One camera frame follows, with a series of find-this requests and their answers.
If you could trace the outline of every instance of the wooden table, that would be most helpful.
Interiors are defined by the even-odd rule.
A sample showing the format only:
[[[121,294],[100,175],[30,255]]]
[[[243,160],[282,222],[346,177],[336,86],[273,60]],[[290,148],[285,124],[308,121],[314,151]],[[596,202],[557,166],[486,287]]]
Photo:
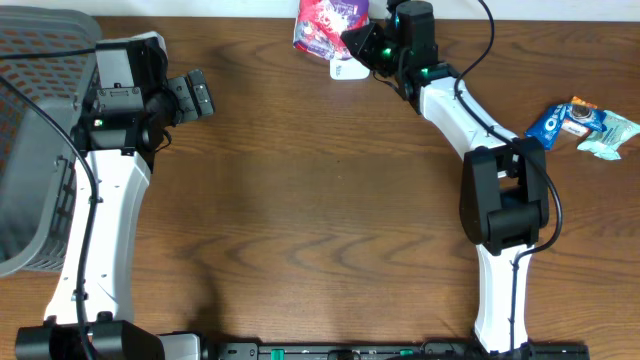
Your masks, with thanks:
[[[172,130],[157,157],[138,223],[137,325],[264,342],[469,334],[478,264],[458,217],[462,163],[407,103],[373,79],[332,81],[292,49],[293,20],[98,21],[105,37],[160,32],[170,75],[202,69],[218,109]],[[502,21],[497,34],[467,84],[506,127],[522,134],[573,95],[640,121],[640,25]],[[488,24],[440,21],[437,36],[462,69]],[[592,359],[637,358],[640,139],[618,162],[578,143],[563,133],[547,157],[566,222],[532,262],[527,328],[585,341]],[[56,282],[0,279],[0,358],[13,358],[18,327],[40,323]]]

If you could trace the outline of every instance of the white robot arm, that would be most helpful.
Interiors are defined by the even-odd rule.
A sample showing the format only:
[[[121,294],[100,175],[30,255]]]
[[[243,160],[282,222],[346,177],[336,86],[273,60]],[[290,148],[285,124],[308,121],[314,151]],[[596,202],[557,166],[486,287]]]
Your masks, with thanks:
[[[460,97],[472,107],[482,120],[494,130],[508,139],[518,137],[504,129],[473,99],[466,89],[464,81],[460,82],[461,94],[454,92],[455,78],[446,77],[434,80],[422,88],[420,92],[420,110],[425,119],[432,122],[447,138],[458,155],[477,148],[493,149],[505,144],[487,134],[478,122],[460,104]],[[474,332],[478,341],[488,352],[504,353],[510,350],[510,318],[511,292],[513,279],[512,262],[515,256],[530,249],[526,244],[511,247],[502,251],[499,256],[492,255],[484,245],[476,246],[480,264],[480,308]],[[530,257],[520,261],[518,272],[518,288],[516,289],[515,344],[528,341],[524,324],[524,302],[526,293],[527,269]]]
[[[100,81],[88,90],[85,103],[90,105],[72,131],[99,194],[86,265],[79,259],[93,194],[76,161],[74,216],[62,274],[45,324],[18,332],[16,357],[84,358],[78,351],[84,329],[77,329],[76,306],[82,296],[83,320],[91,324],[92,346],[100,356],[205,360],[196,334],[155,336],[133,325],[131,268],[140,205],[165,127],[213,114],[206,80],[200,70],[167,79],[166,46],[155,32],[100,41],[95,53]],[[78,294],[76,278],[83,265],[84,293]]]

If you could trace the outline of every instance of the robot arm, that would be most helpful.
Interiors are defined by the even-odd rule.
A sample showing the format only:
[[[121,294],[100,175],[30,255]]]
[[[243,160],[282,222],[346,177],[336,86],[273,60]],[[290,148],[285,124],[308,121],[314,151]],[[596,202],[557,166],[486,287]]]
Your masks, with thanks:
[[[546,185],[526,160],[534,159],[544,167],[544,150],[536,140],[521,140],[500,126],[471,97],[464,81],[456,94],[458,73],[438,60],[431,4],[391,0],[389,11],[386,28],[372,23],[344,32],[342,40],[369,69],[395,76],[396,92],[438,127],[463,159],[460,218],[476,245],[480,265],[474,335],[485,354],[509,352],[512,339],[514,350],[526,349],[524,302],[530,257],[519,263],[515,289],[512,262],[517,254],[533,248],[539,229],[548,222]],[[490,135],[462,106],[461,98],[497,134],[517,143],[520,155],[527,156],[516,154],[510,144]],[[504,177],[518,179],[518,185],[502,188]]]
[[[200,70],[167,79],[164,39],[155,32],[100,41],[95,56],[99,82],[88,90],[83,115],[72,130],[100,196],[84,294],[76,293],[75,284],[91,191],[86,173],[78,168],[73,222],[58,287],[47,306],[45,325],[20,329],[16,357],[84,358],[78,350],[76,312],[76,297],[83,296],[93,346],[101,356],[199,360],[201,339],[195,334],[157,337],[132,324],[131,267],[140,205],[165,128],[213,114],[206,80]]]
[[[432,122],[447,138],[458,155],[478,148],[494,149],[505,144],[487,132],[460,105],[459,97],[464,97],[483,121],[508,139],[518,137],[500,126],[469,94],[464,81],[460,83],[462,91],[458,97],[454,94],[455,78],[446,77],[435,80],[420,91],[420,111],[425,119]],[[505,177],[499,172],[497,178]],[[480,304],[474,334],[487,353],[505,353],[510,350],[510,318],[513,268],[515,256],[528,250],[527,244],[503,249],[498,256],[491,254],[484,245],[476,245],[480,265]],[[514,321],[514,343],[519,345],[528,341],[524,324],[524,302],[526,293],[527,269],[530,257],[520,261],[516,293],[516,314]]]

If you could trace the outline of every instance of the basket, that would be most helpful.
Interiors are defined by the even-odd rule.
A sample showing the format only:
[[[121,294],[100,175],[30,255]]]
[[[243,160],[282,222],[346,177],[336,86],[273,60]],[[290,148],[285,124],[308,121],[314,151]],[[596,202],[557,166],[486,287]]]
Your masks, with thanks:
[[[95,47],[98,24],[77,11],[0,6],[0,54]],[[95,55],[0,61],[0,75],[67,133],[78,122]],[[0,277],[60,271],[75,202],[74,158],[63,140],[0,85]]]

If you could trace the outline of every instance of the snack package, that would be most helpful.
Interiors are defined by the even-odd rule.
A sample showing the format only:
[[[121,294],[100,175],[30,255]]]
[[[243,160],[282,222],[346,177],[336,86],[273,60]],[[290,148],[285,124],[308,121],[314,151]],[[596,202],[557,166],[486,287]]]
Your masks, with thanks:
[[[525,136],[535,137],[542,143],[545,150],[551,150],[558,138],[562,122],[567,113],[567,105],[556,105],[551,107],[542,115],[529,130],[525,131]]]
[[[293,46],[326,60],[349,60],[340,35],[368,23],[368,0],[300,0]]]
[[[640,125],[629,121],[611,111],[605,111],[607,117],[604,124],[607,131],[593,132],[578,145],[578,150],[591,151],[595,156],[605,160],[620,160],[618,148],[629,139],[640,133]]]
[[[571,103],[572,104],[586,106],[586,107],[591,108],[591,109],[597,109],[598,108],[596,105],[588,103],[588,102],[580,99],[577,96],[574,96],[571,99]],[[571,121],[569,119],[565,119],[562,122],[562,130],[564,130],[566,132],[569,132],[569,133],[571,133],[573,135],[579,136],[579,137],[585,136],[586,134],[589,133],[589,128],[588,127],[586,127],[584,125],[580,125],[580,124],[578,124],[576,122],[573,122],[573,121]]]
[[[570,120],[583,125],[591,130],[604,132],[607,127],[604,119],[607,117],[604,111],[578,104],[568,104],[564,120]]]

